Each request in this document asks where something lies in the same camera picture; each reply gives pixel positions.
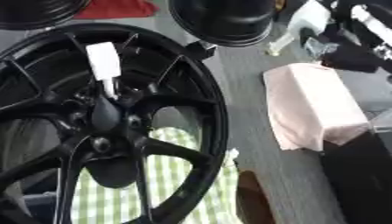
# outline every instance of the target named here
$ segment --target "floor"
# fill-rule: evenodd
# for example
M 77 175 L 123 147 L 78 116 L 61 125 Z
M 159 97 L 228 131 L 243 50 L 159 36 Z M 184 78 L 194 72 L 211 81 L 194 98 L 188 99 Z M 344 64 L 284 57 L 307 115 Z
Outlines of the floor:
M 141 26 L 183 45 L 195 40 L 173 21 L 165 0 L 154 0 L 154 3 L 160 8 L 155 17 L 95 22 Z M 91 21 L 71 21 L 69 24 L 82 22 Z M 229 147 L 240 152 L 238 161 L 241 169 L 257 174 L 268 196 L 276 224 L 344 224 L 337 201 L 321 170 L 319 155 L 308 150 L 280 150 L 270 130 L 261 74 L 288 63 L 308 61 L 305 53 L 295 44 L 285 49 L 280 57 L 264 54 L 265 43 L 278 37 L 283 29 L 282 24 L 277 24 L 268 39 L 258 45 L 220 47 L 214 57 L 205 61 L 226 97 L 230 118 Z M 0 50 L 37 32 L 40 31 L 0 31 Z M 348 86 L 351 85 L 350 90 L 355 97 L 363 98 L 361 106 L 366 107 L 378 96 L 363 94 L 363 88 L 350 81 L 358 77 L 357 74 L 348 73 L 343 75 L 343 80 Z M 380 82 L 374 76 L 365 76 L 361 81 Z M 390 95 L 389 87 L 383 89 L 386 95 Z M 370 110 L 379 109 L 372 108 L 373 104 L 369 107 Z

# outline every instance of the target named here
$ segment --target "black wheel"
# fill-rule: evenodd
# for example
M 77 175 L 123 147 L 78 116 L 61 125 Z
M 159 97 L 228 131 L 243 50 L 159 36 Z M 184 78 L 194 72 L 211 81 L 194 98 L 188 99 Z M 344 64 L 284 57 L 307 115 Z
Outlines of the black wheel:
M 122 76 L 115 82 L 118 100 L 102 93 L 85 51 L 86 45 L 107 41 L 115 44 L 122 62 Z M 60 176 L 54 223 L 71 221 L 74 188 L 84 167 L 103 186 L 136 181 L 142 215 L 127 223 L 178 223 L 213 183 L 226 152 L 226 106 L 208 69 L 183 46 L 138 27 L 77 24 L 28 38 L 1 53 L 0 61 L 3 128 L 10 127 L 5 126 L 9 121 L 44 119 L 55 127 L 60 141 L 39 157 L 0 173 L 0 211 L 10 207 L 7 187 L 52 168 L 58 168 Z M 200 151 L 148 137 L 160 109 L 184 106 L 198 115 Z M 148 191 L 144 171 L 150 155 L 192 163 L 185 182 L 154 208 L 154 192 Z

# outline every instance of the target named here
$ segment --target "green checkered cloth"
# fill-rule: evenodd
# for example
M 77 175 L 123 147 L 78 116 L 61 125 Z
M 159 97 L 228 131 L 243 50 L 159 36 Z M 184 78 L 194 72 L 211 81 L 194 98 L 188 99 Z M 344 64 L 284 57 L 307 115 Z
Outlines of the green checkered cloth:
M 182 129 L 161 128 L 150 136 L 161 141 L 197 150 L 193 136 Z M 186 224 L 241 224 L 236 216 L 235 191 L 238 171 L 233 159 L 235 153 L 228 152 L 217 179 L 202 201 L 184 219 Z M 168 199 L 186 179 L 192 165 L 184 159 L 166 156 L 150 156 L 146 161 L 147 181 L 151 204 L 157 207 Z M 131 221 L 141 214 L 136 184 L 122 189 L 105 188 L 98 185 L 84 169 L 79 176 L 73 196 L 71 220 L 73 224 L 114 223 Z

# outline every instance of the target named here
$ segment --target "black object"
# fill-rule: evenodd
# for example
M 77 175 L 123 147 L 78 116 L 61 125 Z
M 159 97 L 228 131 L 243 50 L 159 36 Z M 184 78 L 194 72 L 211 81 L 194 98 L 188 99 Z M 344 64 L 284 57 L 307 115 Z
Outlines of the black object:
M 340 70 L 375 73 L 382 60 L 366 48 L 358 45 L 339 45 L 334 52 L 321 57 L 321 64 Z
M 187 45 L 186 49 L 193 54 L 194 58 L 204 60 L 214 56 L 216 45 L 210 45 L 201 40 Z
M 347 223 L 392 223 L 392 133 L 325 148 L 321 162 Z
M 32 30 L 72 18 L 90 0 L 6 0 L 0 2 L 0 29 Z
M 273 0 L 170 0 L 175 20 L 192 35 L 220 46 L 250 46 L 268 36 Z
M 110 130 L 108 126 L 97 130 L 91 115 L 98 85 L 90 73 L 85 45 L 106 41 L 115 44 L 122 61 L 122 76 L 116 82 L 119 99 L 109 100 L 121 121 L 114 122 Z M 114 178 L 114 186 L 121 186 L 136 174 L 142 215 L 129 223 L 179 223 L 214 182 L 227 148 L 226 106 L 208 69 L 183 46 L 133 26 L 77 24 L 28 38 L 1 53 L 0 61 L 0 94 L 7 95 L 0 101 L 0 122 L 46 119 L 57 128 L 62 140 L 42 156 L 0 173 L 0 211 L 21 214 L 17 206 L 7 202 L 7 186 L 34 173 L 60 168 L 54 223 L 69 223 L 74 187 L 81 168 L 86 166 L 104 186 L 110 186 Z M 199 151 L 148 136 L 159 109 L 183 106 L 199 115 Z M 104 149 L 95 147 L 107 142 Z M 192 163 L 185 182 L 155 208 L 151 207 L 144 170 L 149 155 L 183 158 Z M 118 160 L 128 161 L 136 169 L 110 165 Z M 33 223 L 30 217 L 25 217 L 25 222 L 18 222 L 18 215 L 6 217 L 11 220 L 7 223 Z
M 321 60 L 321 65 L 340 70 L 374 73 L 382 66 L 383 60 L 366 47 L 356 45 L 343 37 L 316 35 L 313 30 L 304 28 L 300 31 L 300 43 L 308 53 Z

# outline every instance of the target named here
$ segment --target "folded towel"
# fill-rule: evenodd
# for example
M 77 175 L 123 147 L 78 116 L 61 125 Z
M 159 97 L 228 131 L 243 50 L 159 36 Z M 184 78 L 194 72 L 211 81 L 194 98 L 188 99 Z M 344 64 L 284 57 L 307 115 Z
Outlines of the folded towel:
M 269 120 L 282 150 L 323 150 L 369 129 L 368 119 L 335 70 L 316 64 L 282 66 L 263 75 Z

